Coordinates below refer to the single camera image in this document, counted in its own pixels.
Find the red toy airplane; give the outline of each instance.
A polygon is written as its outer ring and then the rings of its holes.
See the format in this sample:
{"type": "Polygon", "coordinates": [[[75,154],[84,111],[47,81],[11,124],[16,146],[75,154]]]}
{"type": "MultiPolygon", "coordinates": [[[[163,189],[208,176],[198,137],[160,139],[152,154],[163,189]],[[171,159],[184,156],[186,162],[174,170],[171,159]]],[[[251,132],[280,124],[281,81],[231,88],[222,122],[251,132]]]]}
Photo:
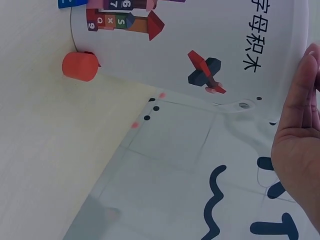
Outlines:
{"type": "Polygon", "coordinates": [[[193,50],[189,52],[188,56],[196,69],[196,71],[189,76],[189,83],[199,87],[206,84],[208,87],[206,87],[205,90],[208,93],[225,94],[226,90],[223,89],[222,84],[214,79],[214,75],[220,71],[221,61],[211,57],[205,61],[193,50]]]}

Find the hand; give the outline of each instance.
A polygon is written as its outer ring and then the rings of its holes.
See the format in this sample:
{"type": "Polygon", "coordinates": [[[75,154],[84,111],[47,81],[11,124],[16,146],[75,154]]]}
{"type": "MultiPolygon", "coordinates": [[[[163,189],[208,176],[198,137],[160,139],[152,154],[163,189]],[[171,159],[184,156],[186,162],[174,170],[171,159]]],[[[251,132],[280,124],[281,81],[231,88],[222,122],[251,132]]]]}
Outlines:
{"type": "Polygon", "coordinates": [[[320,231],[320,47],[302,58],[283,106],[271,159],[281,183],[320,231]]]}

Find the wooden table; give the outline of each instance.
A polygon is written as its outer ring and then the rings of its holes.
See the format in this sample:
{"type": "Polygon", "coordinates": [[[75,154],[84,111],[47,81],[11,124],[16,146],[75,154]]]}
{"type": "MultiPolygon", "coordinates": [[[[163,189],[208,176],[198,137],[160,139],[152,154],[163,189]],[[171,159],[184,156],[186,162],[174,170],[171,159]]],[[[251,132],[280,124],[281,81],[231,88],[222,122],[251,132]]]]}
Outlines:
{"type": "Polygon", "coordinates": [[[2,1],[0,30],[0,239],[59,240],[155,89],[64,77],[56,0],[2,1]]]}

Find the red dot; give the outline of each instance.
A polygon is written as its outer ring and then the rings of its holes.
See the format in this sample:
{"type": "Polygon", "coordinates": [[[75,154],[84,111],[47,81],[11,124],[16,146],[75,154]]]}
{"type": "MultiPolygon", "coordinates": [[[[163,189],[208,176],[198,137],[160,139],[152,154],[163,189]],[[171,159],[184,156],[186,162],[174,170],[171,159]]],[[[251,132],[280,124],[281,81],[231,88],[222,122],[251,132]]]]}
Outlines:
{"type": "Polygon", "coordinates": [[[159,98],[164,99],[167,96],[165,92],[160,93],[159,98]]]}
{"type": "Polygon", "coordinates": [[[139,127],[139,123],[136,121],[131,125],[132,129],[137,129],[138,127],[139,127]]]}

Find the orange plastic knob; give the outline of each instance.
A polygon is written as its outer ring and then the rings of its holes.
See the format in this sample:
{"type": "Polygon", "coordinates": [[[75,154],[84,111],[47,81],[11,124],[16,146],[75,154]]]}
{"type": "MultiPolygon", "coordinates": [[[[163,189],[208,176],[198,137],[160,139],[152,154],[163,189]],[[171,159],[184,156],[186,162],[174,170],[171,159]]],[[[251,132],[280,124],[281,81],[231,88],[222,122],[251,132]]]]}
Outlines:
{"type": "Polygon", "coordinates": [[[89,82],[98,72],[99,62],[95,55],[83,52],[70,52],[62,62],[62,72],[65,76],[84,82],[89,82]]]}

